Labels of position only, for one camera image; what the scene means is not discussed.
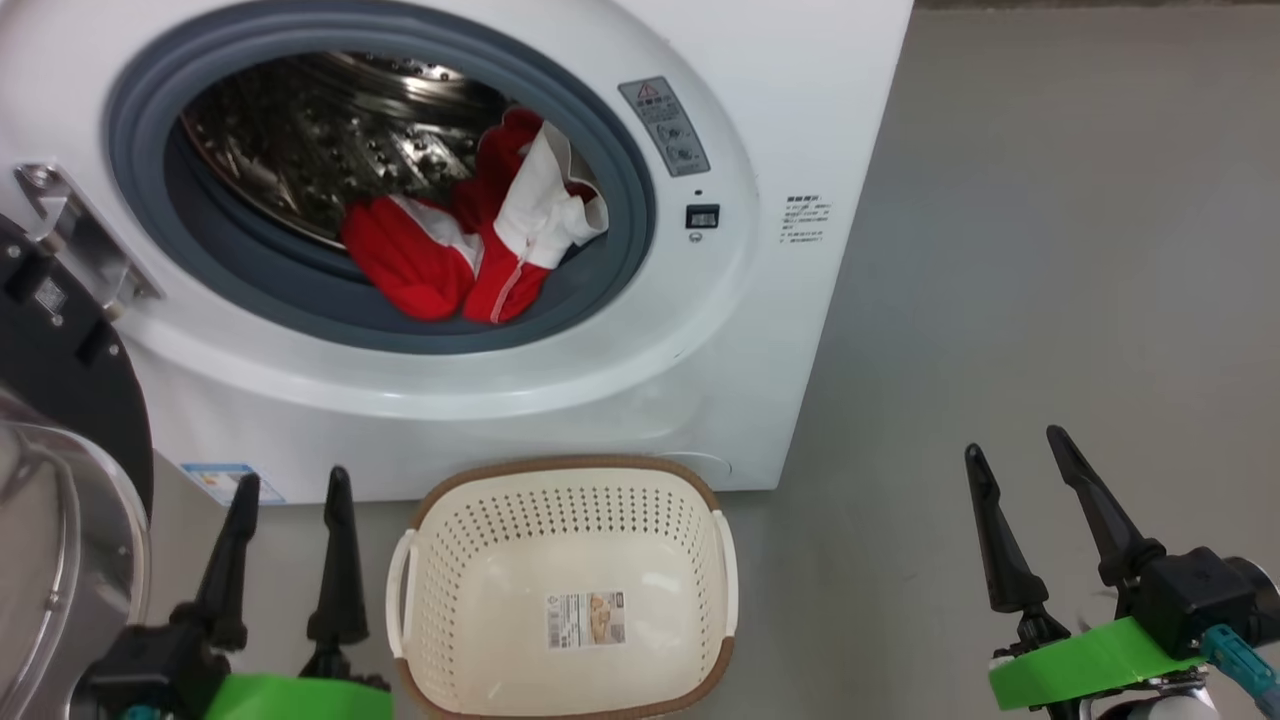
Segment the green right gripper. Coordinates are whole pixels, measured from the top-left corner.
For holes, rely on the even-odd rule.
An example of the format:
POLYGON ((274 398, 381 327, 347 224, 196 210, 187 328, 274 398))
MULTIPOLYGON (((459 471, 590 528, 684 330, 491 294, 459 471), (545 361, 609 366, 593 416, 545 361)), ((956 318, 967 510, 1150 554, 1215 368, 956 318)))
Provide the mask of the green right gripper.
MULTIPOLYGON (((1075 491, 1094 546, 1100 577, 1117 591, 1167 551, 1144 536, 1065 428, 1046 438, 1062 480, 1075 491)), ((1206 629, 1194 615, 1134 615, 1078 635, 1047 610, 1048 591, 1021 552, 1002 509, 1001 491, 979 445, 964 462, 989 607, 1016 614, 1018 642, 988 671, 997 706, 1044 710, 1052 719, 1204 719, 1207 700, 1197 667, 1206 629)))

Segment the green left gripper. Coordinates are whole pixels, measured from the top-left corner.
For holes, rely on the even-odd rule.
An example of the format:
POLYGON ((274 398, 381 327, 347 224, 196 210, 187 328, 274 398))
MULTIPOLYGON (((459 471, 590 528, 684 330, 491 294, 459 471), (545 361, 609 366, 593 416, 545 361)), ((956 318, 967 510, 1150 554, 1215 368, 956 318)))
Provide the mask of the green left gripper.
MULTIPOLYGON (((260 478, 242 477, 196 596, 195 607, 211 647, 239 652, 247 646, 243 621, 246 555, 259 520, 260 478)), ((323 511, 326 555, 306 637, 314 652, 301 676, 234 674, 221 684, 206 719, 393 719, 387 689, 349 678, 344 647, 369 635, 358 532, 349 473, 330 470, 323 511)))

